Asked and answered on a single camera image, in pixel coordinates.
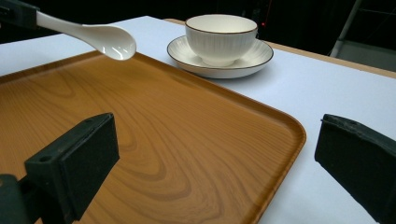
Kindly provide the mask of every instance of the white spoon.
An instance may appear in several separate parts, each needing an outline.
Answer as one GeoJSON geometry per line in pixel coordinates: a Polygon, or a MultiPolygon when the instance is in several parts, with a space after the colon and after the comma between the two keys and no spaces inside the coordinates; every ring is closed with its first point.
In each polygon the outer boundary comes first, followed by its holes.
{"type": "Polygon", "coordinates": [[[115,60],[127,60],[136,53],[134,38],[117,26],[77,24],[40,11],[36,13],[36,23],[38,26],[78,38],[115,60]]]}

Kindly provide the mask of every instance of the white saucer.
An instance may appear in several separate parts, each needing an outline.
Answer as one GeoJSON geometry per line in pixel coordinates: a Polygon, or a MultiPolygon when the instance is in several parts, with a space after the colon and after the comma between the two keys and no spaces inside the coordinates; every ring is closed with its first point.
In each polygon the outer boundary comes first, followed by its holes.
{"type": "Polygon", "coordinates": [[[201,77],[234,78],[245,77],[264,68],[274,56],[273,49],[264,41],[256,39],[252,48],[233,64],[225,67],[210,66],[192,52],[186,36],[181,36],[168,45],[168,54],[177,65],[201,77]]]}

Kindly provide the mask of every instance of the cup rim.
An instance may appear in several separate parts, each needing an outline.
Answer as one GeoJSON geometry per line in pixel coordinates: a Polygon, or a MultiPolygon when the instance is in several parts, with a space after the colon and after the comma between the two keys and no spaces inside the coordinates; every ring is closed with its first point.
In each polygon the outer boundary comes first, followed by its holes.
{"type": "Polygon", "coordinates": [[[218,34],[218,35],[245,34],[245,33],[250,33],[252,31],[255,31],[255,30],[259,29],[259,26],[257,25],[257,23],[255,21],[253,21],[253,20],[250,20],[250,19],[245,18],[245,17],[235,16],[235,15],[227,15],[227,14],[205,14],[205,15],[200,15],[200,16],[194,16],[194,17],[190,17],[190,18],[186,19],[184,24],[186,25],[186,27],[188,27],[188,28],[190,28],[192,30],[195,30],[195,31],[200,31],[200,32],[209,33],[209,34],[218,34]],[[188,24],[188,22],[190,20],[192,20],[192,19],[196,19],[196,18],[199,18],[199,17],[206,17],[206,16],[225,16],[225,17],[239,18],[239,19],[242,19],[242,20],[245,20],[245,21],[252,21],[252,22],[255,23],[255,28],[250,29],[250,30],[246,30],[246,31],[240,31],[240,32],[214,32],[214,31],[207,31],[207,30],[203,30],[203,29],[198,29],[198,28],[192,27],[192,26],[190,26],[188,24]]]}

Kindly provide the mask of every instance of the white tabletop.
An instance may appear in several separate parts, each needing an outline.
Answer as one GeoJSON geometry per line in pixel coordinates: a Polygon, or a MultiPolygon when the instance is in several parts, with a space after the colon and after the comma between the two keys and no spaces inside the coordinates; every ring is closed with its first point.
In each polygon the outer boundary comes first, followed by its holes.
{"type": "MultiPolygon", "coordinates": [[[[185,34],[183,26],[151,17],[116,24],[134,36],[138,52],[176,66],[166,47],[185,34]]],[[[0,76],[92,50],[67,35],[3,44],[0,76]]],[[[396,139],[396,79],[278,49],[274,52],[271,62],[254,75],[210,79],[290,114],[306,130],[305,146],[260,223],[375,223],[314,160],[314,153],[324,114],[354,119],[396,139]]]]}

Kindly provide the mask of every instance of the white cup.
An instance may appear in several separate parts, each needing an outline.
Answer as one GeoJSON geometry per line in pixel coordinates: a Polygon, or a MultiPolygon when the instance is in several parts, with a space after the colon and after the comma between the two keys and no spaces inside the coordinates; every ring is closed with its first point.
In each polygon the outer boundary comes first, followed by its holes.
{"type": "Polygon", "coordinates": [[[244,17],[212,14],[186,20],[186,37],[203,62],[224,67],[238,60],[256,40],[258,26],[244,17]]]}

